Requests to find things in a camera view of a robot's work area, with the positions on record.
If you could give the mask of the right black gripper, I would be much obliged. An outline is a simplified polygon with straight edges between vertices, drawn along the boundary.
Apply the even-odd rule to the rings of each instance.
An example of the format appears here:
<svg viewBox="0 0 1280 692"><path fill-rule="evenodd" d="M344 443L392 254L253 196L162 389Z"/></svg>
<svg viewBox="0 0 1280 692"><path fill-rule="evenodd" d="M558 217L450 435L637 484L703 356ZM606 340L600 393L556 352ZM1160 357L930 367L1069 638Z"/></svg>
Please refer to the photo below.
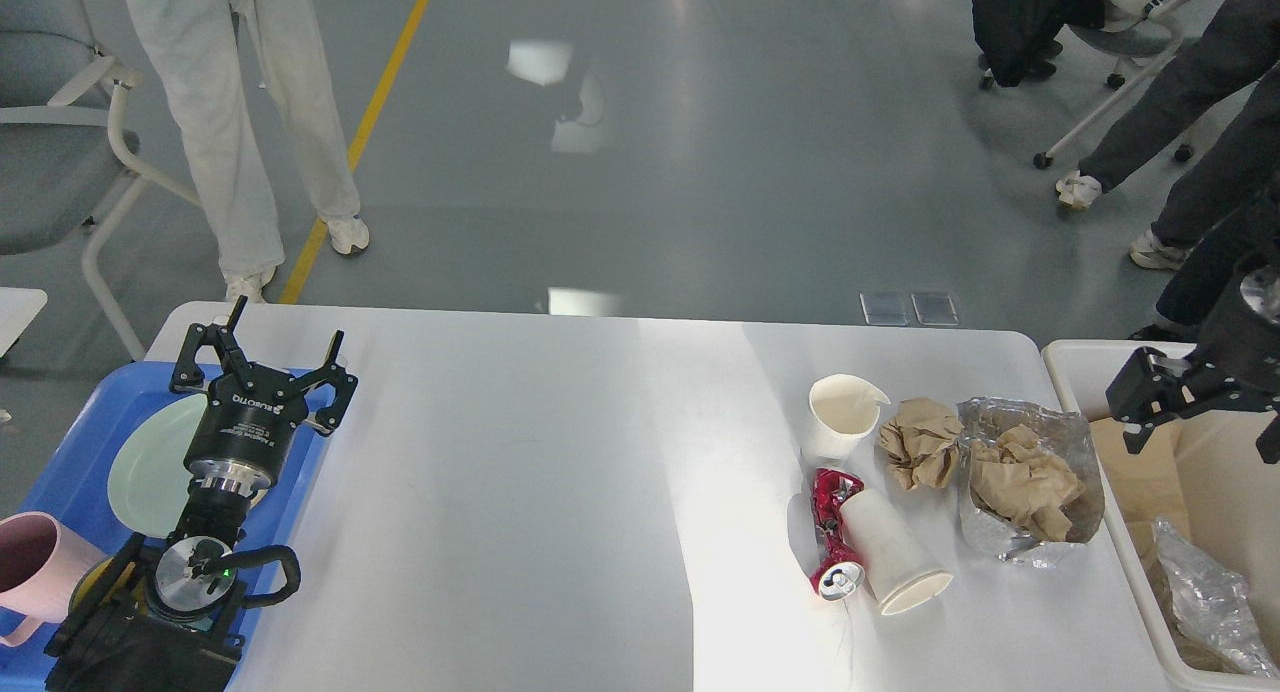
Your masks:
<svg viewBox="0 0 1280 692"><path fill-rule="evenodd" d="M1229 408L1228 420L1254 434L1261 460L1277 466L1277 263L1248 253L1199 327L1196 353L1171 358L1138 347L1106 388L1125 450L1140 454L1155 429L1171 420Z"/></svg>

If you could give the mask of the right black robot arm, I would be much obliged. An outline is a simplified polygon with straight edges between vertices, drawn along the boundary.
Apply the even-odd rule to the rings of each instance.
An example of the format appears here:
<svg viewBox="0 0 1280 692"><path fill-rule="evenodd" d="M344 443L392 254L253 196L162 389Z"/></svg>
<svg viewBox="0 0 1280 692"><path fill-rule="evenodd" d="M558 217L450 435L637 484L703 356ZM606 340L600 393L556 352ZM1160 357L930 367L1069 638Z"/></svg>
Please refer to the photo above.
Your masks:
<svg viewBox="0 0 1280 692"><path fill-rule="evenodd" d="M1106 390L1129 454L1206 411L1277 411L1277 192L1217 223L1155 304L1155 324Z"/></svg>

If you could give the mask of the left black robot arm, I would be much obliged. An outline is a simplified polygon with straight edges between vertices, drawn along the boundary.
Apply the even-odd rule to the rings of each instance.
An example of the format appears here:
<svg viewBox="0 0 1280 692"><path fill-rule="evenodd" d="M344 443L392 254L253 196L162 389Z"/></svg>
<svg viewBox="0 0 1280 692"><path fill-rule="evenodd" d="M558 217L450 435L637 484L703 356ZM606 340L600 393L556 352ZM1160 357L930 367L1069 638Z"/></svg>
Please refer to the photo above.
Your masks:
<svg viewBox="0 0 1280 692"><path fill-rule="evenodd" d="M183 508L160 536L131 533L72 595L45 649L46 689L224 691L243 655L238 620L300 590L287 528L262 515L296 489L296 434L333 434L358 381L342 363L342 331L306 372L248 359L236 338L246 304L188 327L169 382L201 411L180 460Z"/></svg>

